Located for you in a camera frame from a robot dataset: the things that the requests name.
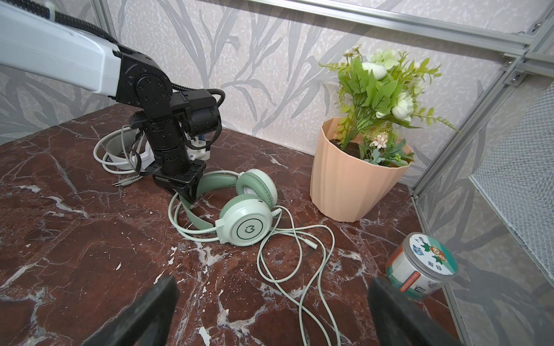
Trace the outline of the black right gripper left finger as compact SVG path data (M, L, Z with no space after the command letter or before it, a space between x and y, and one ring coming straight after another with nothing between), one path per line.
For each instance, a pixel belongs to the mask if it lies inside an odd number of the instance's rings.
M179 290L173 276L161 279L84 345L165 345Z

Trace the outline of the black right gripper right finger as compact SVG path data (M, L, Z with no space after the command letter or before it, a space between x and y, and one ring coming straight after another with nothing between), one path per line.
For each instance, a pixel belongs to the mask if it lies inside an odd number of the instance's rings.
M385 278L373 278L367 301L381 345L460 345Z

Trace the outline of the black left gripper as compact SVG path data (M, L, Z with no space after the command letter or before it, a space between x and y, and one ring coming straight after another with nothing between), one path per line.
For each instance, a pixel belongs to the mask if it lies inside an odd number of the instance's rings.
M147 121L143 131L154 154L154 162L142 175L152 176L157 186L171 194L177 193L184 202L194 203L206 164L199 159L190 160L177 118Z

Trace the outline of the mint green over-ear headphones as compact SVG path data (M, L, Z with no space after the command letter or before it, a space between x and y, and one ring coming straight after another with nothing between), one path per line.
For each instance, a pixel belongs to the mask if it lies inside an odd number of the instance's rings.
M175 194L170 201L170 223L184 238L194 242L219 242L248 247L261 241L269 232L278 202L273 180L263 171L214 171L200 179L197 196L212 190L234 187L237 195L228 201L214 224L192 212L192 204Z

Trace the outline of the white over-ear headphones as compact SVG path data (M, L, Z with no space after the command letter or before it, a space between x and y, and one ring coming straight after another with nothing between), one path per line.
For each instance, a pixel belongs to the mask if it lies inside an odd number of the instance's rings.
M154 162L146 136L128 125L99 140L93 157L105 171L116 175L144 172Z

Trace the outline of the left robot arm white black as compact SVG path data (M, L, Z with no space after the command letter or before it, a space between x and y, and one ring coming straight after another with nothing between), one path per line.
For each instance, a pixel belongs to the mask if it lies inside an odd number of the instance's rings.
M149 56L34 1L1 3L1 63L134 106L129 126L147 139L154 156L136 172L188 202L196 200L206 165L188 151L192 138L222 132L222 90L172 83Z

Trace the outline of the small green white tin can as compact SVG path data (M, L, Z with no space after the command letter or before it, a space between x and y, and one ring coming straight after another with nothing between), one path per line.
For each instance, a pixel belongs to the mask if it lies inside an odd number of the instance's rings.
M421 300L450 282L458 274L458 264L443 243L414 232L390 255L385 272L394 288Z

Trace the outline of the potted plant beige pot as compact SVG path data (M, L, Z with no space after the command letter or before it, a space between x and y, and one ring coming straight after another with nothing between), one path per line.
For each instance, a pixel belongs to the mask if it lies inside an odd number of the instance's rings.
M376 50L363 56L358 46L342 62L324 64L338 76L341 116L320 128L310 181L310 197L325 216L356 222L400 181L415 160L400 130L414 121L455 126L425 108L420 98L440 67L408 52Z

